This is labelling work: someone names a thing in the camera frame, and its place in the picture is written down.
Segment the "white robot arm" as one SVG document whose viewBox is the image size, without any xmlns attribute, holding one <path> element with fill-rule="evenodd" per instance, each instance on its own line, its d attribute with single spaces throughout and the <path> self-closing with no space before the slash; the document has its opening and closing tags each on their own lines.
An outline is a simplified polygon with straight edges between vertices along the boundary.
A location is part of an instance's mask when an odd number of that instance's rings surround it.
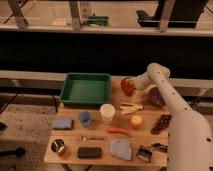
<svg viewBox="0 0 213 171">
<path fill-rule="evenodd" d="M 170 70 L 150 63 L 132 79 L 143 91 L 155 84 L 172 115 L 168 128 L 167 171 L 213 171 L 213 134 L 207 119 L 191 108 L 169 82 Z"/>
</svg>

